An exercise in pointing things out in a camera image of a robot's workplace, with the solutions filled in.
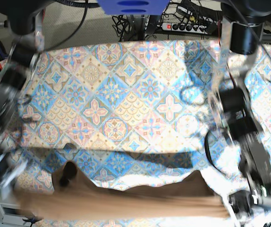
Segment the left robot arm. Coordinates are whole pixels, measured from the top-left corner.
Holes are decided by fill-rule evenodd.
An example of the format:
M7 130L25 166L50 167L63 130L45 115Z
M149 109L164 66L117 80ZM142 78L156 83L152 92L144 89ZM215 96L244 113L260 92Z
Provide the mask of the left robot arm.
M251 70L262 45L263 24L271 15L271 0L223 0L220 56L212 75L208 103L218 129L240 146L238 168L247 179L249 190L240 190L227 197L228 210L238 225L248 221L254 209L271 211L271 161L260 135L263 129L254 117L245 78ZM231 54L246 57L236 68L239 76L232 78L233 87L222 90L225 74L230 74Z

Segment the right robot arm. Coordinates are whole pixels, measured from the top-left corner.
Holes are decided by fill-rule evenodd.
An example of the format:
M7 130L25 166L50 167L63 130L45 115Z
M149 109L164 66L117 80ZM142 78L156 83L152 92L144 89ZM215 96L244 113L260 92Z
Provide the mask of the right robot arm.
M7 17L13 43L7 64L0 71L0 196L6 198L14 180L24 171L27 162L13 166L5 144L6 130L15 115L17 105L30 101L21 96L22 88L34 74L44 50L42 21L50 0L0 0L0 13Z

